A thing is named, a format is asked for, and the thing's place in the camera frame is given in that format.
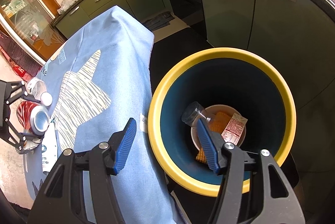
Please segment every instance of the trash can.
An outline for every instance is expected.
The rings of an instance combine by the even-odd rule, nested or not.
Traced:
[[[189,103],[224,104],[248,119],[241,149],[268,149],[282,165],[293,140],[296,113],[292,94],[279,72],[241,49],[213,48],[176,64],[161,80],[150,104],[148,132],[153,152],[174,181],[195,193],[216,197],[222,181],[195,160],[190,127],[181,120]],[[249,190],[245,172],[243,193]]]

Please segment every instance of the star pattern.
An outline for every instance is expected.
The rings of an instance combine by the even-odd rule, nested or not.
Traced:
[[[110,97],[92,82],[100,59],[97,50],[77,72],[64,74],[58,102],[52,113],[58,131],[61,150],[74,147],[77,128],[106,110]]]

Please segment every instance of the plastic bottle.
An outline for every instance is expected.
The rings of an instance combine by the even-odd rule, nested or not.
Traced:
[[[190,127],[196,127],[199,118],[204,118],[208,124],[215,120],[215,115],[209,114],[197,101],[186,107],[182,115],[182,121]]]
[[[41,95],[46,92],[46,85],[43,80],[33,77],[27,84],[29,94],[32,94],[37,100],[41,100]]]

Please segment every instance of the can lid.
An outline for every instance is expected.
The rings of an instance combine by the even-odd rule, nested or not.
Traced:
[[[48,92],[44,92],[43,94],[41,94],[41,103],[44,106],[50,106],[52,103],[52,95]]]
[[[49,113],[45,106],[38,105],[30,114],[31,130],[36,135],[43,135],[49,126]]]

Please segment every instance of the yellow trash can rim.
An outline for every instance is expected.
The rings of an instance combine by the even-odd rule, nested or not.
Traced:
[[[283,141],[274,157],[279,166],[283,164],[290,152],[296,127],[296,112],[291,91],[279,72],[263,58],[242,49],[218,47],[197,52],[177,63],[163,77],[152,97],[148,115],[150,144],[157,161],[175,182],[192,192],[210,197],[216,197],[218,195],[220,186],[200,182],[190,177],[173,162],[164,147],[161,137],[160,115],[164,98],[175,80],[194,65],[215,58],[233,58],[248,62],[262,70],[277,87],[283,100],[286,117]],[[249,179],[243,182],[243,193],[249,191],[249,185]]]

